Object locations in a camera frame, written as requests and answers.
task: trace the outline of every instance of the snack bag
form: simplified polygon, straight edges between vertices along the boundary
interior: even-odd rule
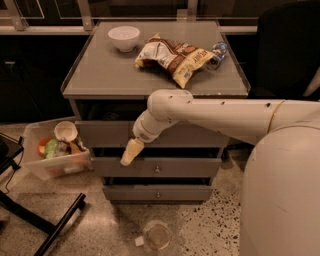
[[[135,64],[137,67],[148,67],[157,62],[181,88],[185,88],[194,71],[201,68],[213,55],[213,52],[187,43],[161,39],[159,34],[155,34],[148,40]]]

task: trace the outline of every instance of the drawer handle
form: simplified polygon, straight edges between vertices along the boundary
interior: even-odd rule
[[[160,168],[157,166],[156,169],[154,170],[154,172],[155,172],[155,173],[160,173],[161,170],[160,170]]]

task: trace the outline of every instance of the white plastic bin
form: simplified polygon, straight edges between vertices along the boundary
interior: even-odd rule
[[[42,180],[91,169],[90,152],[88,150],[51,159],[44,159],[38,154],[37,147],[41,139],[45,137],[55,138],[54,128],[59,122],[74,120],[71,117],[27,125],[23,134],[24,155],[22,166]]]

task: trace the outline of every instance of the terrazzo floor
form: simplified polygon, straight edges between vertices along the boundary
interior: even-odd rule
[[[0,132],[18,138],[25,126],[2,124]],[[236,256],[248,150],[228,153],[212,184],[211,198],[200,204],[111,204],[92,171],[43,181],[23,167],[9,183],[8,196],[56,224],[79,193],[86,195],[86,207],[77,210],[46,255]],[[2,191],[11,174],[9,168],[0,176]],[[46,234],[0,208],[0,220],[6,218],[8,221],[0,224],[0,256],[34,255]],[[169,244],[162,250],[156,250],[147,239],[155,225],[167,232]],[[136,239],[141,237],[144,243],[137,246]]]

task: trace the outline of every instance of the green object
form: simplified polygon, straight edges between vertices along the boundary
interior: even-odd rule
[[[44,149],[44,158],[45,159],[55,157],[55,151],[56,151],[57,145],[58,145],[57,139],[52,139],[52,140],[48,141],[48,143],[46,144],[46,147]]]

